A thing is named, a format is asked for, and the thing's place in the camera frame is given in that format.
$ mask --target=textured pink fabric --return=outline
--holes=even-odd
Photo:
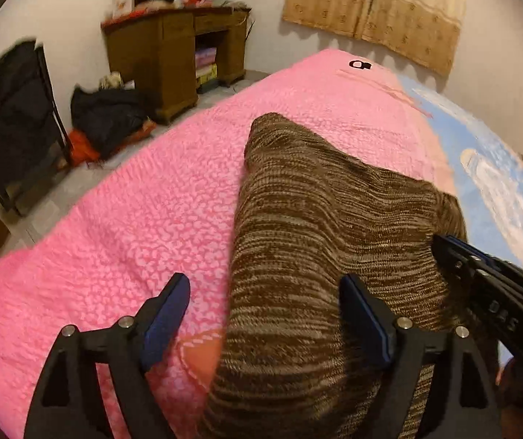
[[[156,295],[175,271],[191,281],[187,338],[223,327],[233,211],[255,117],[279,112],[363,161],[431,181],[450,177],[424,116],[395,76],[354,70],[327,50],[276,73],[152,142],[87,193],[41,242],[0,259],[0,426],[23,434],[35,383],[60,328],[103,328]],[[179,438],[193,435],[206,392],[178,349],[149,374]],[[116,438],[126,437],[99,368]]]

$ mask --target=bed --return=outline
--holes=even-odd
[[[0,429],[9,439],[23,435],[60,328],[107,327],[175,271],[190,278],[191,302],[167,364],[148,381],[177,436],[193,436],[221,351],[243,149],[251,122],[267,112],[456,195],[470,243],[523,267],[523,162],[447,99],[358,60],[328,49],[193,115],[87,193],[34,247],[0,259]],[[125,438],[107,370],[99,376],[115,437]]]

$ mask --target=striped knitted fabric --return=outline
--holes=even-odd
[[[458,321],[430,251],[466,238],[457,200],[372,167],[275,113],[245,148],[235,215],[229,318],[198,427],[202,438],[350,437],[379,387],[339,318],[355,272],[420,327]],[[402,437],[413,437],[432,369],[423,368]]]

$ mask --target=wooden desk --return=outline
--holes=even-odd
[[[197,42],[217,47],[220,81],[243,77],[249,10],[228,7],[160,10],[104,25],[111,71],[134,80],[156,114],[166,120],[198,101],[194,54]]]

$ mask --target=pile of clothes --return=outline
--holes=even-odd
[[[75,87],[71,99],[71,164],[109,158],[130,143],[145,139],[156,128],[140,93],[125,88],[117,72],[104,77],[96,92]]]

